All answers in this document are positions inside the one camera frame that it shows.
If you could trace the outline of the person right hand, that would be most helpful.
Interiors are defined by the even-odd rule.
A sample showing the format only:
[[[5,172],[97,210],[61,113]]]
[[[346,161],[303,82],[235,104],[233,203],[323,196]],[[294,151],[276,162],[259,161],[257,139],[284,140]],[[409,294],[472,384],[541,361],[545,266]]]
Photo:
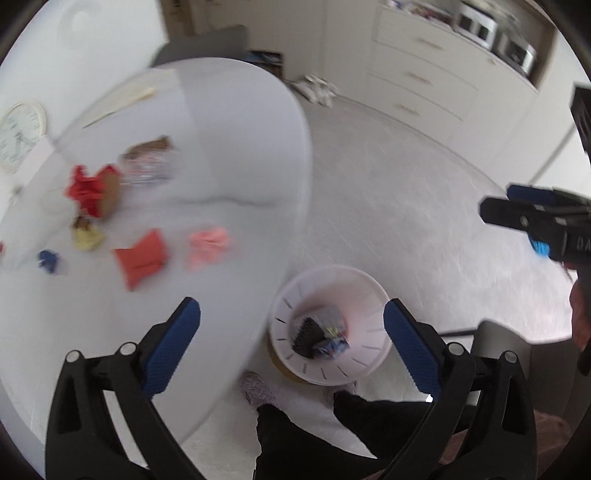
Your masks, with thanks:
[[[577,368],[583,376],[590,374],[590,277],[577,271],[569,302],[572,310],[572,340],[579,351]]]

